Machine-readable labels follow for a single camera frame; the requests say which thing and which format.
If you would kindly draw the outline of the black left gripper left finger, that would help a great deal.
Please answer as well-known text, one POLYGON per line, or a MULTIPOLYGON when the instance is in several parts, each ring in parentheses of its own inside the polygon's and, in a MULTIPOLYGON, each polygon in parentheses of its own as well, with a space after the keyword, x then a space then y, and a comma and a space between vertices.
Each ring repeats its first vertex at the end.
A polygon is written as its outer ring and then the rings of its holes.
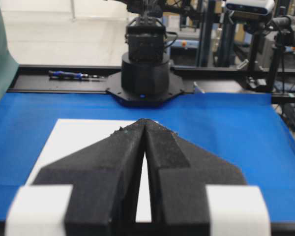
POLYGON ((136 220, 143 119, 40 169, 18 190, 7 236, 119 236, 136 220))

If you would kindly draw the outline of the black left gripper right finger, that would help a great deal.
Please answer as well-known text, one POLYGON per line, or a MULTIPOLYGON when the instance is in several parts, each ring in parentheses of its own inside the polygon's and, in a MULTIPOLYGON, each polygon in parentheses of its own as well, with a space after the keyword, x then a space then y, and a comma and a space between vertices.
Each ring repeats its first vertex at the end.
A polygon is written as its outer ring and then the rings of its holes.
POLYGON ((263 195, 240 168, 150 119, 144 138, 157 235, 270 235, 263 195))

